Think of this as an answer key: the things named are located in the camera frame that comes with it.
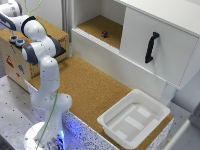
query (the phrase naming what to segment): white plastic tray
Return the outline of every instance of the white plastic tray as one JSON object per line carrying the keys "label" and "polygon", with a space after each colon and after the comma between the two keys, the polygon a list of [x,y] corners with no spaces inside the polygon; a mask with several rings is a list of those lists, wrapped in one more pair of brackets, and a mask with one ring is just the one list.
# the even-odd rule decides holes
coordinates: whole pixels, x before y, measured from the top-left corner
{"label": "white plastic tray", "polygon": [[105,133],[122,147],[135,149],[169,113],[169,108],[135,89],[97,121]]}

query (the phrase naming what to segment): white cabinet door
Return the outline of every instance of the white cabinet door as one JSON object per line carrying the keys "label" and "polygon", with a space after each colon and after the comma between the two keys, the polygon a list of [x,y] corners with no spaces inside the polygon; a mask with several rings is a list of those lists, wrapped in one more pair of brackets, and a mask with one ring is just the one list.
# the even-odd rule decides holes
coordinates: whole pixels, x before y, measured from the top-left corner
{"label": "white cabinet door", "polygon": [[[179,86],[198,38],[130,8],[123,28],[120,54]],[[154,40],[153,60],[145,63],[153,32],[160,36]]]}

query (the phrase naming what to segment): brown box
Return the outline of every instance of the brown box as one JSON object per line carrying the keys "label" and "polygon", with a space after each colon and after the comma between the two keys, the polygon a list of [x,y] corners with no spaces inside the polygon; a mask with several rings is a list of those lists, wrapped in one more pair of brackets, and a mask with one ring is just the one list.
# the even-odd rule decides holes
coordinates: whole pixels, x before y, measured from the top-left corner
{"label": "brown box", "polygon": [[[69,35],[66,32],[48,23],[47,21],[43,20],[42,18],[37,17],[37,19],[45,26],[47,34],[57,39],[61,44],[62,54],[56,57],[56,60],[58,62],[61,62],[66,58],[68,58]],[[20,32],[14,32],[14,34],[17,35],[19,39],[25,40],[26,44],[32,42],[32,40],[26,38]],[[29,81],[30,79],[37,76],[40,72],[40,68],[38,65],[33,66],[24,60],[21,53],[21,49],[17,48],[15,44],[10,44],[9,42],[10,36],[11,33],[8,29],[0,31],[0,51],[5,71],[10,78],[16,81],[25,90],[28,90],[24,82],[24,79]]]}

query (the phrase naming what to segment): robotic arm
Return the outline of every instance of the robotic arm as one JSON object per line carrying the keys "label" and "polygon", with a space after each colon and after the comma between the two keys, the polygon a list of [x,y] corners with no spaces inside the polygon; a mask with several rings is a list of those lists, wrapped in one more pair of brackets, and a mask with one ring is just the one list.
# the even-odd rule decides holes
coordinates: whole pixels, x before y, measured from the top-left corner
{"label": "robotic arm", "polygon": [[56,94],[60,86],[60,75],[57,61],[52,58],[61,52],[60,43],[51,36],[47,36],[44,27],[35,17],[22,15],[22,8],[15,0],[0,0],[0,23],[13,31],[22,32],[26,37],[33,40],[33,43],[22,47],[24,59],[32,64],[40,66],[40,89],[32,96],[33,107],[46,110],[47,121],[52,113],[49,123],[45,122],[35,137],[35,141],[41,139],[40,147],[48,147],[48,143],[55,142],[56,136],[62,131],[62,113],[72,105],[70,95],[59,93],[57,103],[54,106]]}

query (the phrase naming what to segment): door handle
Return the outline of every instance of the door handle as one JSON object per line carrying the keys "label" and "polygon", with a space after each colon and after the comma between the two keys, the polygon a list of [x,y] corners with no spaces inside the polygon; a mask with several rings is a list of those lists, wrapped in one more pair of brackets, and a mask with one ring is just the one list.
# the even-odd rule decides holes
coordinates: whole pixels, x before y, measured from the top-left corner
{"label": "door handle", "polygon": [[153,36],[151,37],[150,41],[149,41],[149,45],[147,48],[147,53],[146,53],[146,57],[145,57],[145,63],[148,64],[150,61],[153,60],[153,57],[151,56],[152,50],[153,50],[153,46],[154,46],[154,40],[157,39],[160,35],[156,32],[153,32]]}

